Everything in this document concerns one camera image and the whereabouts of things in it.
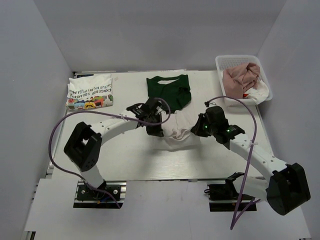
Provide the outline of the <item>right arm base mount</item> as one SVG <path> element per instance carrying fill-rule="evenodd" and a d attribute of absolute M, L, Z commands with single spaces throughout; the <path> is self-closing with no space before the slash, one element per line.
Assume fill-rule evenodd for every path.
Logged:
<path fill-rule="evenodd" d="M 210 212 L 233 212 L 236 209 L 239 192 L 233 183 L 243 175 L 242 172 L 235 172 L 223 180 L 207 184 L 204 194 L 208 197 Z"/>

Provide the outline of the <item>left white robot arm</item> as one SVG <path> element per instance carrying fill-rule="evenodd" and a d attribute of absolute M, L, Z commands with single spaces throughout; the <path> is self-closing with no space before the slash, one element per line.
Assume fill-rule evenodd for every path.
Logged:
<path fill-rule="evenodd" d="M 97 167 L 103 144 L 139 127 L 146 127 L 150 136 L 163 137 L 162 106 L 160 100 L 149 98 L 146 103 L 129 106 L 107 120 L 93 124 L 82 121 L 75 126 L 63 151 L 87 182 L 90 196 L 99 200 L 106 193 L 106 181 Z"/>

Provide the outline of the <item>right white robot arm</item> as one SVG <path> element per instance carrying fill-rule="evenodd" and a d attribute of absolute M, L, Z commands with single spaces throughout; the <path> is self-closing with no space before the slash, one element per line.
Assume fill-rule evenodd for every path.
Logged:
<path fill-rule="evenodd" d="M 213 106 L 198 116 L 191 132 L 199 137 L 214 137 L 228 150 L 245 159 L 261 174 L 245 176 L 236 172 L 224 184 L 209 185 L 211 200 L 236 200 L 243 194 L 266 201 L 279 215 L 286 215 L 311 199 L 304 168 L 289 164 L 254 145 L 246 132 L 237 125 L 230 125 L 223 109 Z"/>

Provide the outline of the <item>white and green t-shirt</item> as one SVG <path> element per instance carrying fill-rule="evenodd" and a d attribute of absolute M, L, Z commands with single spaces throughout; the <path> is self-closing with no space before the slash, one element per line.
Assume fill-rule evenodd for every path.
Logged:
<path fill-rule="evenodd" d="M 188 75 L 155 76 L 147 78 L 146 84 L 148 97 L 161 98 L 170 108 L 166 106 L 161 108 L 162 119 L 169 118 L 169 120 L 161 125 L 163 137 L 155 136 L 152 147 L 159 151 L 178 151 L 200 145 L 200 138 L 191 133 L 198 115 L 192 103 Z"/>

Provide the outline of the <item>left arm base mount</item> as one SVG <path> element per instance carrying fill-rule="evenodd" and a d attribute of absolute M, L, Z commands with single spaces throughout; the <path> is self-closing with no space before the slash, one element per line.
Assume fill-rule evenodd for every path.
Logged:
<path fill-rule="evenodd" d="M 126 196 L 127 182 L 107 181 L 105 191 L 110 193 L 115 198 L 118 205 L 122 207 Z M 78 181 L 73 201 L 73 208 L 119 209 L 118 205 L 108 194 L 91 190 L 86 183 Z"/>

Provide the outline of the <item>pink t-shirt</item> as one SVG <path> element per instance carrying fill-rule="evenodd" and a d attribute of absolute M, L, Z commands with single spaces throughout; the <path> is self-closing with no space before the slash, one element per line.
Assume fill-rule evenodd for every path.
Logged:
<path fill-rule="evenodd" d="M 245 92 L 257 84 L 260 73 L 260 66 L 253 62 L 226 68 L 222 75 L 225 95 L 242 99 Z"/>

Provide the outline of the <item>white t-shirt red print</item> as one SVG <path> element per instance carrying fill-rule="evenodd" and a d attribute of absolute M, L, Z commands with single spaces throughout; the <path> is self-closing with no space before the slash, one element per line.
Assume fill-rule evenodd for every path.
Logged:
<path fill-rule="evenodd" d="M 268 98 L 269 93 L 268 86 L 262 80 L 259 80 L 243 94 L 243 99 L 251 100 L 254 104 L 258 105 Z"/>

